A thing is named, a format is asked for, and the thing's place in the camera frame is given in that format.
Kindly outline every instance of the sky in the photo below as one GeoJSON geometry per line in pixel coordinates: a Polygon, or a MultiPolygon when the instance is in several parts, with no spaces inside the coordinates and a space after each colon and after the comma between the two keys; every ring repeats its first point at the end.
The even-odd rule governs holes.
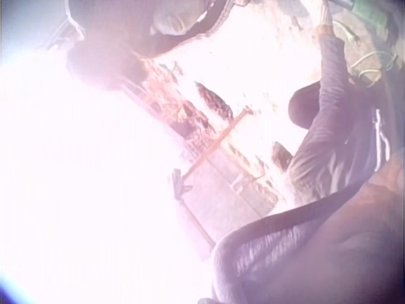
{"type": "Polygon", "coordinates": [[[209,266],[168,191],[180,152],[130,100],[72,79],[57,53],[2,66],[2,279],[27,303],[196,303],[209,266]]]}

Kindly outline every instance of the green object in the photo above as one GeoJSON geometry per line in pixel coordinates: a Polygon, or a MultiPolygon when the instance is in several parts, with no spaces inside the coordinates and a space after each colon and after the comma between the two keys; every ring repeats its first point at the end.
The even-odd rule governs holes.
{"type": "Polygon", "coordinates": [[[382,32],[387,28],[387,14],[370,3],[370,0],[355,0],[352,12],[373,25],[377,29],[377,32],[382,32]]]}

